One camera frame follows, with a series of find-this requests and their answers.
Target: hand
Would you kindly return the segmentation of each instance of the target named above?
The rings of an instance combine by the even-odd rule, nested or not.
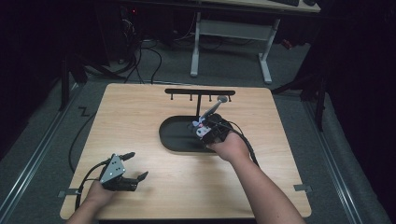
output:
[[[207,147],[215,150],[222,159],[230,163],[235,160],[250,160],[248,147],[237,133],[229,132],[224,142],[210,144]]]
[[[104,189],[99,181],[93,181],[84,202],[66,223],[92,223],[96,213],[111,201],[114,194],[115,191]]]
[[[98,206],[98,208],[102,208],[107,205],[111,199],[115,191],[104,189],[102,184],[95,180],[92,182],[90,190],[88,191],[88,195],[84,200],[84,203],[92,203]]]

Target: white desk leg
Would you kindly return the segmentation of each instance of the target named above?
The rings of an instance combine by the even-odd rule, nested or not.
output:
[[[197,22],[195,24],[195,43],[194,43],[194,51],[192,52],[191,72],[190,72],[190,75],[192,77],[198,76],[200,24],[201,24],[201,12],[197,12]]]
[[[280,19],[276,19],[272,26],[271,32],[269,34],[269,38],[267,40],[267,44],[265,46],[264,53],[259,54],[260,65],[262,66],[262,75],[264,76],[264,82],[266,84],[272,83],[270,71],[268,69],[268,64],[267,64],[267,56],[268,56],[268,53],[270,52],[270,49],[271,49],[272,43],[274,41],[279,23],[280,23]]]

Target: wooden table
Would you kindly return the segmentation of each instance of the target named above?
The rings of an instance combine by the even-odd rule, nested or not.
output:
[[[113,153],[135,152],[124,161],[127,178],[149,171],[136,191],[119,191],[99,219],[179,219],[253,217],[246,195],[231,165],[215,153],[176,153],[159,137],[160,125],[175,115],[195,115],[197,97],[166,94],[166,88],[232,90],[231,102],[217,113],[233,121],[253,146],[257,160],[287,194],[303,217],[311,214],[294,158],[276,110],[264,88],[110,84],[92,125],[70,189],[78,188],[85,174]],[[201,115],[211,107],[202,97]],[[101,169],[92,173],[99,176]],[[91,183],[87,182],[82,200]],[[66,196],[61,217],[74,212],[76,196]]]

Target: desk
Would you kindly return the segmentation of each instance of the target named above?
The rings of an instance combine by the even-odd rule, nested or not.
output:
[[[320,7],[318,4],[310,7],[303,1],[300,1],[299,6],[292,7],[285,4],[279,4],[268,0],[200,0],[199,3],[220,3],[229,4],[236,6],[245,7],[263,7],[270,8],[273,10],[288,10],[288,11],[298,11],[298,12],[320,12]],[[271,84],[272,79],[270,71],[267,64],[267,57],[271,49],[272,43],[274,41],[276,31],[280,19],[276,18],[274,24],[270,25],[256,25],[256,24],[246,24],[237,22],[227,22],[227,21],[212,21],[212,20],[201,20],[201,13],[197,13],[197,20],[195,25],[195,41],[194,50],[192,52],[191,60],[191,76],[198,76],[198,63],[199,63],[199,39],[200,35],[218,35],[234,38],[244,38],[252,40],[265,41],[265,46],[262,53],[259,54],[259,62],[262,68],[262,75],[264,82],[266,84]]]
[[[311,214],[294,158],[274,99],[264,88],[110,84],[107,86],[70,189],[78,188],[85,174],[112,153],[135,152],[124,161],[124,177],[149,171],[134,192],[119,191],[99,214],[100,219],[251,218],[253,214],[232,166],[214,153],[176,153],[159,137],[164,120],[195,115],[197,97],[171,96],[167,88],[232,90],[231,102],[218,113],[240,126],[253,146],[261,168],[291,199],[303,217]],[[201,114],[214,102],[202,97]],[[92,173],[99,176],[100,169]],[[82,194],[85,198],[87,182]],[[74,212],[76,196],[66,196],[61,217]]]

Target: wire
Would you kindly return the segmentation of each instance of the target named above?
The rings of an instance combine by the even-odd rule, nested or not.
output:
[[[92,171],[94,171],[96,168],[98,168],[99,166],[105,165],[105,164],[107,164],[107,163],[109,163],[109,162],[110,162],[110,159],[108,159],[108,160],[106,160],[106,161],[102,161],[102,162],[96,164],[96,165],[93,166],[93,167],[91,168],[91,170],[84,176],[84,179],[82,179],[82,182],[81,182],[81,184],[79,185],[79,188],[78,188],[78,194],[77,194],[77,197],[76,197],[76,204],[75,204],[75,211],[79,208],[79,205],[80,205],[80,203],[81,203],[81,194],[82,194],[82,191],[84,190],[84,184],[85,184],[85,182],[87,181],[88,176],[90,176],[90,174],[92,173]]]
[[[242,129],[239,128],[239,126],[238,126],[237,124],[235,124],[234,122],[231,122],[231,121],[228,121],[228,122],[231,123],[231,124],[233,124],[233,125],[235,125],[235,126],[239,129],[239,132],[240,132],[242,135],[244,135],[244,133],[242,132]]]
[[[238,45],[238,46],[245,46],[245,45],[248,45],[248,44],[250,44],[250,43],[254,43],[254,42],[256,42],[256,41],[254,41],[254,40],[252,40],[252,39],[249,39],[249,40],[246,40],[246,41],[243,42],[243,43],[238,43],[238,42],[235,42],[235,41],[231,41],[230,39],[224,39],[224,42],[225,42],[225,43],[228,43],[228,44]]]
[[[143,40],[142,42],[152,42],[154,41],[154,45],[150,47],[144,47],[144,49],[154,49],[158,45],[158,40]]]
[[[212,39],[218,39],[219,40],[219,43],[218,43],[218,45],[217,46],[215,46],[214,48],[205,48],[205,47],[203,47],[201,44],[199,45],[199,47],[201,48],[201,49],[207,49],[207,50],[213,50],[213,49],[218,49],[218,48],[220,48],[221,46],[222,46],[222,44],[224,43],[224,38],[223,37],[221,37],[221,36],[206,36],[206,38],[202,38],[203,40],[209,40],[208,41],[208,44],[212,44],[213,43],[213,41],[211,41]]]
[[[258,162],[257,159],[256,159],[256,154],[254,153],[253,147],[252,147],[251,144],[249,143],[248,139],[242,134],[242,131],[241,131],[241,133],[240,133],[240,132],[238,132],[238,131],[237,131],[236,129],[234,129],[234,128],[230,128],[230,127],[228,127],[227,125],[224,125],[224,124],[221,124],[221,123],[217,123],[217,122],[214,122],[214,121],[212,121],[212,120],[208,120],[208,122],[213,123],[213,124],[216,124],[216,125],[219,125],[219,126],[221,126],[221,127],[223,127],[223,128],[226,128],[226,129],[230,130],[230,131],[233,132],[233,133],[238,134],[238,135],[242,138],[242,140],[245,142],[245,144],[247,145],[247,150],[249,151],[250,158],[253,160],[253,162],[254,162],[258,167],[260,167],[259,162]]]
[[[130,56],[131,59],[128,62],[128,64],[125,67],[121,68],[120,70],[117,70],[117,71],[114,71],[114,72],[111,72],[111,73],[113,73],[115,75],[119,75],[121,73],[124,73],[124,72],[134,68],[134,66],[136,65],[136,58],[134,56],[134,52],[135,52],[135,49],[138,48],[138,45],[139,45],[139,42],[140,42],[139,39],[140,39],[141,35],[142,35],[141,32],[135,34],[134,38],[132,38],[132,40],[130,41],[131,44],[128,43],[129,46],[127,46],[127,54],[128,54],[127,57],[129,57],[129,54],[132,54]],[[91,74],[91,75],[94,75],[94,76],[102,76],[103,75],[103,73],[98,73],[98,72],[92,71],[91,69],[87,68],[86,66],[84,66],[84,71],[89,73],[89,74]]]
[[[142,59],[142,43],[140,43],[139,45],[139,59],[137,60],[134,68],[131,70],[131,72],[128,74],[128,76],[125,78],[124,83],[128,82],[129,77],[131,76],[131,74],[134,72],[134,70],[137,70],[137,66],[140,64],[140,60]]]
[[[151,81],[150,81],[150,83],[151,83],[151,85],[152,85],[152,84],[154,84],[154,77],[155,77],[155,74],[158,72],[158,70],[159,70],[160,67],[161,67],[161,64],[163,63],[163,57],[161,57],[161,54],[160,54],[159,52],[157,52],[156,50],[154,50],[154,49],[146,49],[146,50],[150,50],[150,51],[156,53],[156,54],[160,57],[160,63],[158,64],[157,69],[155,69],[154,73],[151,75]]]
[[[181,82],[160,81],[160,80],[154,81],[154,83],[165,84],[165,85],[197,86],[196,84],[192,84],[192,83],[181,83]]]
[[[136,67],[136,73],[137,73],[137,77],[139,78],[140,84],[145,84],[145,81],[144,81],[143,78],[140,76],[139,69],[138,69],[137,67]]]
[[[186,38],[190,38],[191,36],[194,36],[194,35],[190,35],[190,33],[191,33],[192,27],[194,25],[196,16],[197,16],[197,13],[195,12],[194,16],[192,17],[192,22],[191,22],[189,31],[186,34],[184,34],[181,38],[174,39],[175,42],[178,41],[178,40],[183,40],[183,39],[186,39]]]
[[[191,37],[194,37],[194,35],[186,36],[186,37],[183,38],[183,39],[179,39],[178,41],[175,41],[174,43],[175,43],[176,45],[178,45],[178,46],[181,46],[181,47],[188,47],[188,46],[191,46],[191,45],[194,44],[194,40],[189,40],[189,38],[191,38]]]
[[[74,140],[73,140],[73,142],[72,142],[72,145],[71,145],[70,148],[69,148],[68,162],[69,162],[69,167],[70,167],[70,169],[72,170],[73,173],[76,171],[75,168],[73,167],[73,164],[72,164],[72,150],[73,150],[74,144],[77,142],[77,139],[78,139],[79,135],[81,134],[82,130],[85,128],[85,126],[88,124],[88,122],[90,122],[90,120],[91,120],[93,117],[95,117],[96,113],[97,113],[97,112],[94,112],[94,113],[84,122],[84,124],[81,126],[81,128],[79,128],[78,133],[76,134],[76,136],[75,136],[75,138],[74,138]]]

